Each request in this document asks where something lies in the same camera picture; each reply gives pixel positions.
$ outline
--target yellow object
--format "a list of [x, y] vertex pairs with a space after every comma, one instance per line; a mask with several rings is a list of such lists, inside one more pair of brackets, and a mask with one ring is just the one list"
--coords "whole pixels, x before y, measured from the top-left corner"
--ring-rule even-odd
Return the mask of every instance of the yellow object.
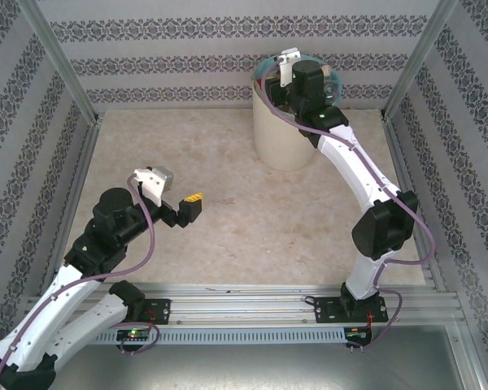
[[193, 203], [196, 201], [201, 201], [203, 199], [203, 193], [196, 193], [195, 195], [192, 195], [190, 197], [186, 197], [185, 201]]

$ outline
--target beige surface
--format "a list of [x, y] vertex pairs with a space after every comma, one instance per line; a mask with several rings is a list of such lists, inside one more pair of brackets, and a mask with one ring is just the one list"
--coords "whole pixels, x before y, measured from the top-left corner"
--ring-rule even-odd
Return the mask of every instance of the beige surface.
[[[396, 180], [377, 110], [346, 111], [359, 141]], [[295, 172], [274, 171], [254, 150], [251, 110], [109, 110], [105, 115], [69, 242], [103, 191], [125, 186], [134, 168], [175, 173], [164, 200], [204, 192], [204, 210], [186, 229], [155, 225], [153, 258], [126, 277], [192, 284], [340, 284], [354, 264], [351, 229], [359, 206], [321, 154]], [[140, 262], [148, 235], [130, 246], [124, 269]], [[416, 259], [413, 240], [399, 258]], [[382, 283], [423, 284], [418, 266], [388, 267]]]

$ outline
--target wall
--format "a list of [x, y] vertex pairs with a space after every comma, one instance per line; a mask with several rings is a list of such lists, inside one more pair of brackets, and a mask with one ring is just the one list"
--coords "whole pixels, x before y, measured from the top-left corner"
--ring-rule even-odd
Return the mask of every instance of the wall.
[[438, 0], [40, 1], [97, 111], [251, 106], [251, 71], [297, 46], [342, 106], [382, 108]]
[[456, 5], [393, 124], [488, 376], [488, 0]]
[[25, 15], [0, 0], [0, 339], [40, 292], [88, 129]]

